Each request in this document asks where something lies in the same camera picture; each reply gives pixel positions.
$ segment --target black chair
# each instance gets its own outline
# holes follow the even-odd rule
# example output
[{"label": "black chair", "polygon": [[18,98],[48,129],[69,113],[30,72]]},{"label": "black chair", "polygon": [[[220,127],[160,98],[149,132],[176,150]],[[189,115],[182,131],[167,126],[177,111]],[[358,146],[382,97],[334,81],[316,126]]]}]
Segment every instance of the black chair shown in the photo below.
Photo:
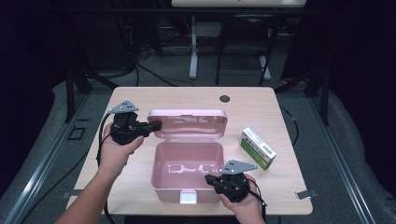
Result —
[{"label": "black chair", "polygon": [[[261,69],[260,85],[271,58],[273,46],[279,29],[285,18],[278,15],[236,15],[222,24],[219,34],[218,68],[216,85],[219,85],[220,68]],[[265,57],[265,65],[258,66],[221,66],[221,57],[225,54],[245,54]]]}]

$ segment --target open pink plastic case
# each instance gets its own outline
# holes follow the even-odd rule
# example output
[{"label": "open pink plastic case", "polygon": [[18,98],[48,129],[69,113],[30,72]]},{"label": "open pink plastic case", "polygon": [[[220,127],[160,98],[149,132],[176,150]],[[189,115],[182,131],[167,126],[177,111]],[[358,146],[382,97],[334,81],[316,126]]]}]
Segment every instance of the open pink plastic case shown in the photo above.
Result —
[{"label": "open pink plastic case", "polygon": [[212,203],[219,195],[205,175],[219,175],[224,165],[223,147],[227,116],[223,110],[156,109],[148,121],[161,120],[151,184],[163,202]]}]

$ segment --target small carton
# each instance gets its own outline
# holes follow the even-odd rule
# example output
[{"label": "small carton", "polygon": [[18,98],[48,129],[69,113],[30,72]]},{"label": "small carton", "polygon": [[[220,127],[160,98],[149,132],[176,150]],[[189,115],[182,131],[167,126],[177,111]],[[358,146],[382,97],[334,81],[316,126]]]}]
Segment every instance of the small carton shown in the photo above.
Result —
[{"label": "small carton", "polygon": [[276,153],[249,127],[242,131],[241,147],[264,170],[270,167]]}]

